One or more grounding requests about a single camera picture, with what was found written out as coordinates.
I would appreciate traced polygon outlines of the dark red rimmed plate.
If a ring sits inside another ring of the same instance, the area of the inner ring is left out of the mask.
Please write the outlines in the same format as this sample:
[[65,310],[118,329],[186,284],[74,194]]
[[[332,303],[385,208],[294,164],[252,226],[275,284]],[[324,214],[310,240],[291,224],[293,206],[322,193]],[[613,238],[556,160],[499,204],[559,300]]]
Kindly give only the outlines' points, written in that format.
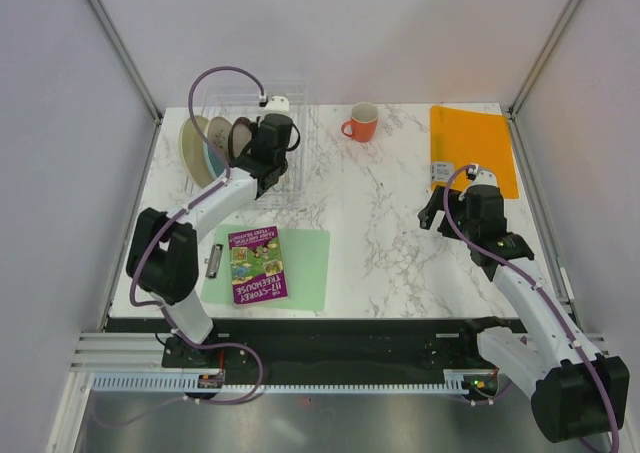
[[229,164],[234,168],[248,171],[251,168],[253,130],[251,121],[246,117],[239,117],[232,124],[227,137]]

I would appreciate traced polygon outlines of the watermelon pattern plate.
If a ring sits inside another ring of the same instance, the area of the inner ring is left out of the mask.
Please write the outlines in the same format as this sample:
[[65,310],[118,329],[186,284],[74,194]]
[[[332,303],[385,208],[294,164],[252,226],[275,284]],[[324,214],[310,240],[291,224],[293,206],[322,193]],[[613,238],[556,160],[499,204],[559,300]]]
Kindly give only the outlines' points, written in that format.
[[287,192],[288,183],[289,183],[288,170],[289,170],[289,162],[287,159],[284,159],[282,164],[280,165],[280,170],[279,170],[280,175],[268,190],[269,193],[285,194]]

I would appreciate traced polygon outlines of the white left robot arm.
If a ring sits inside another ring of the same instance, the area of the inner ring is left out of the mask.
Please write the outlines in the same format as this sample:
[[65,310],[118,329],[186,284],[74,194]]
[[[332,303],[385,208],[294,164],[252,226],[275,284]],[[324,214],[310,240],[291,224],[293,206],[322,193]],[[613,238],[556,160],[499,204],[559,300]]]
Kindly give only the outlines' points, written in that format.
[[224,175],[169,213],[153,208],[137,218],[126,262],[129,302],[156,306],[183,338],[185,355],[208,366],[219,355],[213,320],[196,291],[199,241],[239,208],[263,196],[288,168],[297,127],[285,114],[267,113],[252,126],[252,139]]

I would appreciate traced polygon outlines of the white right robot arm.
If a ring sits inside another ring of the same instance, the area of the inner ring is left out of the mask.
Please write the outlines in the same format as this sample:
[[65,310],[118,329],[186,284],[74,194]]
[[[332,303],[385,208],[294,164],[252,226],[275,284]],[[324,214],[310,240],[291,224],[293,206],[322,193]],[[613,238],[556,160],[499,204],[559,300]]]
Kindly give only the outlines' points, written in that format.
[[547,292],[533,251],[507,228],[499,188],[436,187],[418,214],[421,228],[430,229],[439,211],[445,214],[439,233],[467,244],[472,261],[508,299],[533,342],[525,345],[494,321],[458,341],[460,359],[473,367],[488,361],[502,371],[529,398],[548,441],[608,433],[612,451],[619,451],[629,370],[620,357],[604,355]]

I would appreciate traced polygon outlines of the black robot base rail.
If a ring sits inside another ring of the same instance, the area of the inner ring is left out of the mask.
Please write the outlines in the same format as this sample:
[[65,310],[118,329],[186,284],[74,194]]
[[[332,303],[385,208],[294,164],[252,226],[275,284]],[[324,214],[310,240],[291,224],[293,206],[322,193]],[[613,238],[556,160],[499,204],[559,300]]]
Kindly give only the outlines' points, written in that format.
[[445,370],[489,370],[476,336],[482,328],[525,331],[518,320],[476,319],[226,319],[211,343],[222,352],[193,349],[171,337],[165,368],[222,367],[232,384],[261,378],[276,384],[436,383]]

